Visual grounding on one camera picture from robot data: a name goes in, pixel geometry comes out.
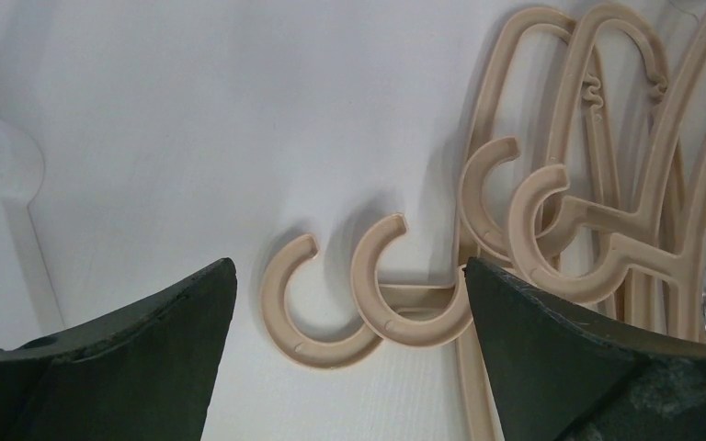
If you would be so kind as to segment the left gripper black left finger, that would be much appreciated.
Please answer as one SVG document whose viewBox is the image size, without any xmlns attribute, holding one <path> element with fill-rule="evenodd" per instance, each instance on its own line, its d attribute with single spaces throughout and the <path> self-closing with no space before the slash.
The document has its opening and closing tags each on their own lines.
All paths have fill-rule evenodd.
<svg viewBox="0 0 706 441">
<path fill-rule="evenodd" d="M 198 440 L 237 297 L 219 259 L 142 300 L 0 349 L 0 440 Z"/>
</svg>

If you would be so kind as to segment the beige plastic hanger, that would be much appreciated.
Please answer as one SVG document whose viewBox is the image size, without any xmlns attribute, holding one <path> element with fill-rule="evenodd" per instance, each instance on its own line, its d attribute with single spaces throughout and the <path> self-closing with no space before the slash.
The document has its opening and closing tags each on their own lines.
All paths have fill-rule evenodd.
<svg viewBox="0 0 706 441">
<path fill-rule="evenodd" d="M 340 340 L 324 342 L 304 334 L 291 318 L 287 286 L 299 267 L 319 252 L 315 237 L 303 234 L 285 244 L 269 261 L 262 278 L 260 305 L 264 324 L 276 347 L 289 359 L 310 368 L 352 366 L 385 340 L 412 347 L 456 345 L 457 369 L 469 435 L 473 440 L 500 440 L 501 427 L 477 342 L 463 275 L 463 259 L 478 253 L 468 229 L 454 233 L 457 277 L 446 286 L 382 284 L 377 266 L 385 249 L 408 231 L 401 213 L 375 222 L 355 247 L 350 287 L 362 325 Z"/>
<path fill-rule="evenodd" d="M 601 17 L 634 41 L 642 54 L 646 76 L 654 86 L 655 98 L 661 98 L 668 85 L 667 61 L 653 28 L 632 9 L 619 4 L 596 6 L 584 16 L 585 19 L 592 17 Z M 534 6 L 518 11 L 499 34 L 480 83 L 459 183 L 458 225 L 454 236 L 459 265 L 464 265 L 471 257 L 482 257 L 505 270 L 512 267 L 504 248 L 502 230 L 487 213 L 482 196 L 484 183 L 494 168 L 519 155 L 515 138 L 494 138 L 496 112 L 521 37 L 531 30 L 543 30 L 570 42 L 579 33 L 577 26 L 576 21 L 560 11 Z M 551 129 L 563 138 L 548 147 L 547 161 L 550 164 L 565 161 L 569 148 L 567 137 L 572 128 L 570 118 L 578 100 L 584 100 L 586 147 L 595 200 L 606 207 L 617 208 L 621 204 L 621 191 L 598 49 L 590 48 L 588 57 L 583 60 L 573 54 L 567 55 L 566 60 L 572 67 L 583 67 L 584 77 L 580 85 L 556 97 Z M 473 321 L 462 280 L 452 286 L 439 287 L 439 291 L 450 295 L 450 303 L 438 317 L 424 321 L 399 315 L 387 305 L 383 293 L 427 293 L 431 290 L 429 286 L 382 285 L 377 280 L 377 264 L 385 248 L 406 232 L 404 216 L 395 213 L 376 222 L 362 236 L 351 261 L 354 301 L 364 322 L 381 338 L 417 347 L 444 345 L 459 338 Z"/>
<path fill-rule="evenodd" d="M 650 146 L 632 209 L 621 209 L 605 97 L 594 58 L 598 32 L 619 25 L 644 59 L 657 106 Z M 691 182 L 683 181 L 679 131 L 706 63 L 706 13 L 684 52 L 678 75 L 667 76 L 661 44 L 633 10 L 618 4 L 590 9 L 570 33 L 562 80 L 547 135 L 544 164 L 518 186 L 506 220 L 486 212 L 484 184 L 498 165 L 519 155 L 518 141 L 484 143 L 464 166 L 461 219 L 484 255 L 553 295 L 595 304 L 623 288 L 628 320 L 654 302 L 653 285 L 667 285 L 670 336 L 698 342 L 700 286 L 706 240 L 706 136 Z M 565 165 L 572 117 L 589 104 L 588 148 L 598 201 L 570 196 Z"/>
<path fill-rule="evenodd" d="M 567 277 L 551 267 L 530 225 L 545 199 L 568 188 L 565 166 L 544 166 L 517 188 L 507 214 L 507 250 L 527 282 L 566 300 L 588 304 L 605 299 L 629 270 L 637 270 L 665 281 L 671 288 L 669 335 L 693 341 L 699 339 L 699 292 L 706 239 L 706 135 L 702 144 L 704 154 L 695 163 L 687 197 L 678 211 L 674 252 L 641 242 L 635 236 L 647 234 L 660 220 L 676 151 L 680 113 L 689 102 L 691 82 L 701 68 L 699 62 L 686 61 L 667 94 L 643 172 L 636 211 L 620 211 L 574 197 L 562 198 L 561 212 L 569 214 L 571 228 L 591 224 L 607 232 L 603 239 L 604 254 L 591 272 L 581 277 Z"/>
</svg>

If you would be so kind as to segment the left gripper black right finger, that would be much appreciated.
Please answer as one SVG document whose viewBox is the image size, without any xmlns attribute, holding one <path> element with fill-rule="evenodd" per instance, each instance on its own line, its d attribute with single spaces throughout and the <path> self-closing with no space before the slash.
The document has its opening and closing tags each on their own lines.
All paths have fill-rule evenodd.
<svg viewBox="0 0 706 441">
<path fill-rule="evenodd" d="M 706 345 L 645 331 L 473 258 L 473 323 L 507 440 L 706 440 Z"/>
</svg>

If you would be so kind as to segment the beige plastic hanger leftmost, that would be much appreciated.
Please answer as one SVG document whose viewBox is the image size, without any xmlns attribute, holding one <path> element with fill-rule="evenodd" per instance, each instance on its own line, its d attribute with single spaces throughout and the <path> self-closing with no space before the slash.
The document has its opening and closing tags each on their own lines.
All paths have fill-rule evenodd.
<svg viewBox="0 0 706 441">
<path fill-rule="evenodd" d="M 500 440 L 501 427 L 477 342 L 463 275 L 463 259 L 478 253 L 468 229 L 454 233 L 457 277 L 446 286 L 382 284 L 377 266 L 385 249 L 408 231 L 401 213 L 375 222 L 355 247 L 350 287 L 362 325 L 340 340 L 324 342 L 304 334 L 291 318 L 287 286 L 299 267 L 319 252 L 315 237 L 303 234 L 285 244 L 269 261 L 262 278 L 260 305 L 264 324 L 276 347 L 289 359 L 310 368 L 352 366 L 385 340 L 412 347 L 456 345 L 457 369 L 469 435 L 473 440 Z"/>
</svg>

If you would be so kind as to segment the metal clothes rack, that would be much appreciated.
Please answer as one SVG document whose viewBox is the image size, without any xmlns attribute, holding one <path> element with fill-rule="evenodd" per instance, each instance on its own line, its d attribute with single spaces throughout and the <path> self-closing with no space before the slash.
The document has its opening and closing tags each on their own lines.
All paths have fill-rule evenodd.
<svg viewBox="0 0 706 441">
<path fill-rule="evenodd" d="M 44 163 L 25 133 L 0 120 L 0 348 L 60 332 L 63 317 L 28 210 Z"/>
</svg>

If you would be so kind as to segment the beige plastic hanger top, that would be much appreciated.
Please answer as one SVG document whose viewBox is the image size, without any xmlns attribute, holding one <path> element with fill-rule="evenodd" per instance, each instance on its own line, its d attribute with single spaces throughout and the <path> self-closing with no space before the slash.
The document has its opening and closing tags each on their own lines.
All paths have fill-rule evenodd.
<svg viewBox="0 0 706 441">
<path fill-rule="evenodd" d="M 581 277 L 567 277 L 551 267 L 530 225 L 545 199 L 568 188 L 565 166 L 544 166 L 517 188 L 507 214 L 507 250 L 527 282 L 566 300 L 588 304 L 605 299 L 629 270 L 637 270 L 665 281 L 671 288 L 669 335 L 693 341 L 699 339 L 699 292 L 706 239 L 706 135 L 702 144 L 704 154 L 695 163 L 687 197 L 678 211 L 674 252 L 641 242 L 635 236 L 647 234 L 660 220 L 676 151 L 680 113 L 689 102 L 691 82 L 701 68 L 699 62 L 686 61 L 667 94 L 643 172 L 636 211 L 620 211 L 574 197 L 562 198 L 561 212 L 569 214 L 571 228 L 591 224 L 607 232 L 603 239 L 604 254 L 591 272 Z"/>
</svg>

